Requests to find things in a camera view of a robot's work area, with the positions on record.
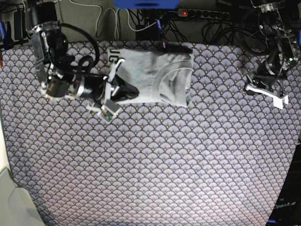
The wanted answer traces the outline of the red black table clamp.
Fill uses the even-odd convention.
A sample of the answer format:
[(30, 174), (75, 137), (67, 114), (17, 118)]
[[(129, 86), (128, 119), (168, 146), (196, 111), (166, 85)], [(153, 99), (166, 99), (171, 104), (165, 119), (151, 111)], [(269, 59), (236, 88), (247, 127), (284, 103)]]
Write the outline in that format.
[(161, 50), (161, 51), (166, 51), (166, 50), (167, 50), (167, 48), (166, 48), (166, 43), (165, 43), (165, 42), (161, 42), (161, 43), (160, 43), (160, 50)]

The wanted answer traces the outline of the beige plastic bin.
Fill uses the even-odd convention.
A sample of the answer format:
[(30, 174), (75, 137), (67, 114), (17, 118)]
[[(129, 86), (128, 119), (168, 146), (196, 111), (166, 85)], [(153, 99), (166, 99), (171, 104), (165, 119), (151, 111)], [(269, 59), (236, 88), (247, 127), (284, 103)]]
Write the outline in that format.
[(43, 226), (29, 192), (17, 186), (4, 168), (0, 172), (0, 224), (2, 226)]

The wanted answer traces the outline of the patterned fan-print tablecloth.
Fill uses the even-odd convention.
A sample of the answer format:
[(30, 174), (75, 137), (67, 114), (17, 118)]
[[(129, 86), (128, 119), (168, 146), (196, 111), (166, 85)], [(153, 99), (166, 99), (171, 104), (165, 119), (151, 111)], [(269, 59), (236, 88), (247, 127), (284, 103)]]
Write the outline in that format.
[(260, 59), (185, 43), (191, 103), (125, 105), (107, 124), (88, 101), (45, 99), (30, 47), (2, 53), (0, 106), (14, 181), (49, 226), (278, 226), (301, 222), (301, 69), (282, 110), (243, 91)]

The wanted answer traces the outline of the light grey T-shirt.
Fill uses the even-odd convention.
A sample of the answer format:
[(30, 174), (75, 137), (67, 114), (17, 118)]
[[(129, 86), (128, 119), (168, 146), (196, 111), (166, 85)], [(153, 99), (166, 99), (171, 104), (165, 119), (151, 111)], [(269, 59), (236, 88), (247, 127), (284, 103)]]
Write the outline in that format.
[(109, 49), (111, 63), (124, 59), (117, 75), (136, 87), (138, 97), (120, 104), (165, 103), (187, 107), (193, 73), (191, 53), (164, 53), (140, 49)]

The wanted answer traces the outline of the black power adapter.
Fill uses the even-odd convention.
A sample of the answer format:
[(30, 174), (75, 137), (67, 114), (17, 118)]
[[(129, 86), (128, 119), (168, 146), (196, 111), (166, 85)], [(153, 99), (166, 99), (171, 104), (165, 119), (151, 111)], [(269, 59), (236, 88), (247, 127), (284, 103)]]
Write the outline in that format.
[(26, 38), (25, 14), (22, 10), (14, 13), (14, 37), (15, 40), (23, 40)]

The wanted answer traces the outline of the blue box overhead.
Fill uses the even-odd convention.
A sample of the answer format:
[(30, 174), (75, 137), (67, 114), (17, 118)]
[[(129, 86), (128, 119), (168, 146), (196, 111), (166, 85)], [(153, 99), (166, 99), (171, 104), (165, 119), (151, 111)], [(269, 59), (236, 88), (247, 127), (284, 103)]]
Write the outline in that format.
[(114, 0), (118, 8), (174, 9), (179, 0)]

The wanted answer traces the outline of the black power strip red switch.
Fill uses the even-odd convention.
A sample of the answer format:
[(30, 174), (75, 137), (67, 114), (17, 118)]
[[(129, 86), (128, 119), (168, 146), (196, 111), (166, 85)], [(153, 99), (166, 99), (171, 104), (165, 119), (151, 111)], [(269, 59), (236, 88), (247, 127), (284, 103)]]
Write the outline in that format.
[(215, 19), (215, 20), (229, 20), (230, 14), (228, 12), (199, 10), (199, 9), (178, 9), (179, 17), (196, 18), (196, 19)]

